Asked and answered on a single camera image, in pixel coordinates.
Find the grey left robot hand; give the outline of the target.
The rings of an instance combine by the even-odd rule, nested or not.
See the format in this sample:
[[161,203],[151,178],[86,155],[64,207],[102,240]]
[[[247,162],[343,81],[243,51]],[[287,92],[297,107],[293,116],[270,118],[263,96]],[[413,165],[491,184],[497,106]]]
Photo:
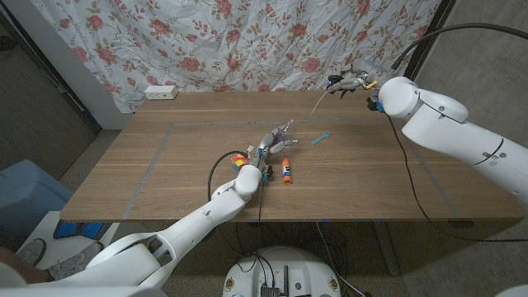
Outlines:
[[279,125],[266,134],[257,145],[257,151],[250,158],[251,165],[263,169],[270,155],[285,152],[290,146],[297,144],[297,139],[285,137],[289,128],[290,124]]

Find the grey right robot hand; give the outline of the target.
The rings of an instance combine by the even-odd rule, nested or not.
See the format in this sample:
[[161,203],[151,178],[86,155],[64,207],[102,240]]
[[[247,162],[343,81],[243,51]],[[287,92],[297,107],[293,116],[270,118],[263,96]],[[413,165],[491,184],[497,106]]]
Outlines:
[[380,90],[390,79],[395,78],[393,70],[388,70],[366,59],[355,59],[351,64],[345,65],[339,74],[328,76],[326,91],[330,94],[341,92],[341,97],[346,92],[357,89]]

